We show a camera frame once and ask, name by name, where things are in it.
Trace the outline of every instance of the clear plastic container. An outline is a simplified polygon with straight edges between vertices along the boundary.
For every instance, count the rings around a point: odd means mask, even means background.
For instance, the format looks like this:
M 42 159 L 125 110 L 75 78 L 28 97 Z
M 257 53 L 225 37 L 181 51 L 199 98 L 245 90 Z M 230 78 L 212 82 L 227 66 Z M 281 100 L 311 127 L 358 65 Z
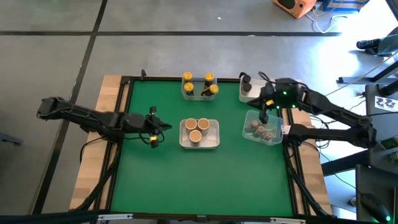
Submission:
M 214 100 L 217 94 L 211 96 L 201 96 L 203 90 L 205 90 L 205 77 L 203 78 L 192 78 L 193 83 L 193 96 L 188 96 L 184 90 L 185 81 L 182 78 L 181 82 L 181 93 L 186 100 Z M 214 77 L 213 84 L 217 85 L 217 78 Z
M 265 132 L 259 134 L 255 130 L 253 130 L 252 121 L 254 123 L 258 123 L 259 126 L 263 126 Z M 246 114 L 246 119 L 244 121 L 242 136 L 246 139 L 250 139 L 256 142 L 261 142 L 267 144 L 269 146 L 273 146 L 275 144 L 279 144 L 282 142 L 283 134 L 282 134 L 282 126 L 284 125 L 284 120 L 282 118 L 278 118 L 276 116 L 268 115 L 268 123 L 262 124 L 259 120 L 259 112 L 249 110 Z
M 259 79 L 251 79 L 250 80 L 250 85 L 251 85 L 251 90 L 247 94 L 242 94 L 242 79 L 239 83 L 239 100 L 243 103 L 247 103 L 248 101 L 251 101 L 260 95 L 261 88 L 266 85 L 265 80 L 259 80 Z
M 183 119 L 180 122 L 180 145 L 185 149 L 214 149 L 220 144 L 220 127 L 217 120 L 209 119 L 209 130 L 205 136 L 202 136 L 198 146 L 192 146 L 185 121 Z

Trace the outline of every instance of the shoe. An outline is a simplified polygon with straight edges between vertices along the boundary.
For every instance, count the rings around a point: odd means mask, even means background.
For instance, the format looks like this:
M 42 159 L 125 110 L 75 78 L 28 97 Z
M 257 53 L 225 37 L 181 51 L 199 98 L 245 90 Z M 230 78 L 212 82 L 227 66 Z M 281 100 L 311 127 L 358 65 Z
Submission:
M 380 43 L 380 39 L 361 40 L 356 43 L 356 47 L 361 50 L 364 50 L 369 47 L 377 47 L 379 45 L 379 43 Z
M 365 49 L 365 53 L 369 54 L 369 55 L 375 55 L 375 56 L 380 56 L 380 57 L 391 57 L 392 54 L 388 53 L 388 54 L 377 54 L 377 47 L 370 47 L 370 48 L 366 48 Z

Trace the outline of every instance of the orange speaker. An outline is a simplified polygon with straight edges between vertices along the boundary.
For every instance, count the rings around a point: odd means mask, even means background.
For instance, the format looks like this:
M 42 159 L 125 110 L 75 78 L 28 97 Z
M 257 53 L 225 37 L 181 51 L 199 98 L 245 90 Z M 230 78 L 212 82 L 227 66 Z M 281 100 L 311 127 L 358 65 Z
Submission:
M 274 0 L 274 3 L 297 19 L 311 11 L 317 0 Z

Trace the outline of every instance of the white cable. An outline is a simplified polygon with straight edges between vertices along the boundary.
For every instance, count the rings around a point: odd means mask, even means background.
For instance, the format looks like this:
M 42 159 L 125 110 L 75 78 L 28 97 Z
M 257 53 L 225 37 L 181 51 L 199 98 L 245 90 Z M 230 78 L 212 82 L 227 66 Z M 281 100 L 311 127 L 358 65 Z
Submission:
M 335 7 L 333 7 L 333 9 L 331 9 L 330 11 L 328 11 L 328 12 L 322 14 L 322 15 L 317 15 L 316 12 L 315 12 L 315 8 L 312 8 L 312 13 L 313 13 L 316 17 L 325 16 L 325 15 L 327 15 L 327 14 L 333 12 L 335 9 L 337 9 L 337 7 L 339 7 L 341 4 L 343 4 L 344 1 L 345 1 L 345 0 L 341 0 L 339 4 L 337 4 Z
M 341 90 L 342 88 L 345 88 L 345 87 L 347 87 L 347 86 L 353 84 L 354 82 L 360 80 L 361 78 L 363 78 L 363 77 L 365 77 L 366 75 L 370 74 L 371 72 L 375 71 L 375 69 L 377 69 L 378 67 L 380 67 L 382 64 L 384 64 L 384 63 L 385 63 L 386 61 L 388 61 L 390 58 L 392 58 L 393 56 L 395 56 L 397 53 L 398 53 L 398 52 L 394 53 L 393 55 L 391 55 L 390 57 L 388 57 L 387 59 L 385 59 L 383 62 L 381 62 L 378 66 L 374 67 L 372 70 L 370 70 L 370 71 L 366 72 L 365 74 L 361 75 L 360 77 L 354 79 L 354 80 L 351 81 L 350 83 L 347 83 L 346 85 L 343 85 L 342 87 L 337 88 L 336 90 L 331 91 L 330 93 L 326 94 L 325 96 L 328 96 L 328 95 L 330 95 L 330 94 L 332 94 L 332 93 L 335 93 L 335 92 Z
M 322 34 L 326 34 L 327 32 L 329 32 L 329 30 L 331 30 L 331 28 L 333 28 L 333 27 L 338 23 L 338 21 L 337 21 L 335 18 L 337 18 L 337 17 L 348 18 L 347 16 L 344 16 L 344 15 L 332 16 L 332 17 L 330 18 L 330 22 L 334 21 L 335 23 L 333 23 L 327 30 L 322 31 L 321 28 L 319 28 L 318 22 L 317 22 L 315 19 L 312 19 L 312 18 L 308 15 L 308 13 L 306 14 L 306 16 L 307 16 L 309 19 L 312 20 L 312 25 L 313 25 L 313 23 L 315 23 L 315 25 L 317 26 L 319 32 L 321 32 Z

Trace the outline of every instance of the wooden table frame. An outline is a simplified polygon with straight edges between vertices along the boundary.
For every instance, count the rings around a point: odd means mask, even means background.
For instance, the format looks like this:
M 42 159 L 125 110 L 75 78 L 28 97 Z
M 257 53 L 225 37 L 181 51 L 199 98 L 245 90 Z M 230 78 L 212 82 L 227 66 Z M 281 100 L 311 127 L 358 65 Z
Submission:
M 129 90 L 129 85 L 123 84 L 129 80 L 130 78 L 123 78 L 122 76 L 118 75 L 105 75 L 95 110 L 115 111 L 115 108 L 119 108 L 119 111 L 126 110 L 126 102 L 129 101 L 128 93 L 131 90 Z M 289 122 L 291 123 L 292 119 L 289 121 L 287 118 L 292 117 L 295 123 L 304 124 L 306 126 L 312 125 L 309 115 L 306 112 L 299 111 L 297 109 L 294 109 L 291 112 L 283 110 L 282 117 L 284 118 L 285 124 L 289 124 Z M 96 139 L 98 137 L 98 133 L 89 133 L 87 141 Z M 315 140 L 307 140 L 307 142 L 315 145 Z M 87 145 L 85 147 L 70 208 L 76 208 L 79 206 L 90 194 L 95 185 L 98 183 L 101 173 L 104 172 L 106 167 L 109 166 L 113 160 L 115 150 L 115 144 L 111 144 L 103 140 L 96 141 L 93 144 Z M 315 200 L 326 212 L 331 214 L 331 207 L 329 204 L 325 181 L 323 180 L 323 172 L 319 161 L 318 152 L 315 151 L 311 146 L 303 144 L 298 148 L 296 153 L 298 155 L 297 158 L 300 161 L 298 163 L 298 167 L 296 163 L 298 160 L 295 159 L 295 157 L 292 158 L 292 163 L 297 172 L 299 175 L 302 174 L 304 177 L 305 184 Z M 107 205 L 107 201 L 110 203 L 110 200 L 107 200 L 107 198 L 112 197 L 111 194 L 113 190 L 109 190 L 109 183 L 112 178 L 110 178 L 104 186 L 101 198 L 96 200 L 96 203 L 94 203 L 90 208 L 95 207 L 95 209 L 105 209 L 109 207 L 109 205 Z M 305 200 L 303 200 L 302 194 L 300 193 L 300 189 L 297 187 L 297 185 L 294 182 L 290 184 L 294 185 L 294 188 L 292 188 L 295 195 L 295 198 L 292 198 L 292 203 L 295 203 L 295 205 L 293 205 L 294 213 L 310 213 L 314 215 L 315 213 L 313 210 L 308 208 L 308 203 L 305 203 Z

